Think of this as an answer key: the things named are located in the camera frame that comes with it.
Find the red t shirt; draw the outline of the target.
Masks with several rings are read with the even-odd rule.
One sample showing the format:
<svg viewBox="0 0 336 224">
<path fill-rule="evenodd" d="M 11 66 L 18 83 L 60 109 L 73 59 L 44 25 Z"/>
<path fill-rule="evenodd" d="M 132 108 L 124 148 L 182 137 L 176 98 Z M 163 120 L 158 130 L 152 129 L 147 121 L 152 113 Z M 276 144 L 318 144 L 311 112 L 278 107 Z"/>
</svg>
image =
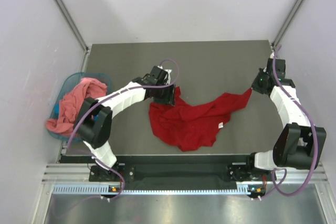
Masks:
<svg viewBox="0 0 336 224">
<path fill-rule="evenodd" d="M 243 94 L 223 93 L 209 103 L 193 106 L 180 97 L 181 89 L 177 87 L 175 106 L 150 103 L 153 135 L 183 152 L 211 147 L 220 129 L 230 121 L 231 114 L 247 106 L 251 94 L 251 88 Z"/>
</svg>

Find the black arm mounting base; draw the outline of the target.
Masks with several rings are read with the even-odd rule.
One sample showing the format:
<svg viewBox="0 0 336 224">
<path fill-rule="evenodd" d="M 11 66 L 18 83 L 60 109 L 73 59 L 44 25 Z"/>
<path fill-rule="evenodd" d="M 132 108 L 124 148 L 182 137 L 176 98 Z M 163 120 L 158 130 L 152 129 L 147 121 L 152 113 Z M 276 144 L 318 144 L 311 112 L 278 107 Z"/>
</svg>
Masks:
<svg viewBox="0 0 336 224">
<path fill-rule="evenodd" d="M 237 182 L 270 182 L 270 173 L 255 177 L 249 155 L 119 155 L 113 169 L 90 169 L 90 182 L 125 181 L 126 189 L 232 189 Z"/>
</svg>

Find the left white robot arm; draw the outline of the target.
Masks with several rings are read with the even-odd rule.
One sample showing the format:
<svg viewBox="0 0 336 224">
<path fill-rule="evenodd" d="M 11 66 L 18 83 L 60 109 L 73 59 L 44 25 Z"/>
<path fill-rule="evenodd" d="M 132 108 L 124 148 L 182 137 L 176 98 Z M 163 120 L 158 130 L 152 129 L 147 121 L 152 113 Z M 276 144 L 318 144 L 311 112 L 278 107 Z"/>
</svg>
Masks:
<svg viewBox="0 0 336 224">
<path fill-rule="evenodd" d="M 101 174 L 114 180 L 119 174 L 117 158 L 109 144 L 113 118 L 130 106 L 152 98 L 155 103 L 174 105 L 175 84 L 171 69 L 154 66 L 144 77 L 137 77 L 110 95 L 86 98 L 75 119 L 72 135 L 81 138 L 101 166 Z"/>
</svg>

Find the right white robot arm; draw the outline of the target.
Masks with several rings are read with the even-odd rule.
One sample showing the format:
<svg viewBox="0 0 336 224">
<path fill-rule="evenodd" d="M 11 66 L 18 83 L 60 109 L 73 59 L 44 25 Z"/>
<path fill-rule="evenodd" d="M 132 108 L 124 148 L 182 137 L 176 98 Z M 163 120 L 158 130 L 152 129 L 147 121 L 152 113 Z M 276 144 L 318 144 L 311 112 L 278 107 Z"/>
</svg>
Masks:
<svg viewBox="0 0 336 224">
<path fill-rule="evenodd" d="M 252 83 L 252 90 L 266 94 L 274 103 L 283 130 L 272 150 L 250 154 L 245 174 L 258 179 L 275 168 L 309 170 L 312 162 L 318 163 L 327 137 L 324 128 L 312 127 L 301 109 L 296 86 L 286 78 L 286 62 L 269 58 Z"/>
</svg>

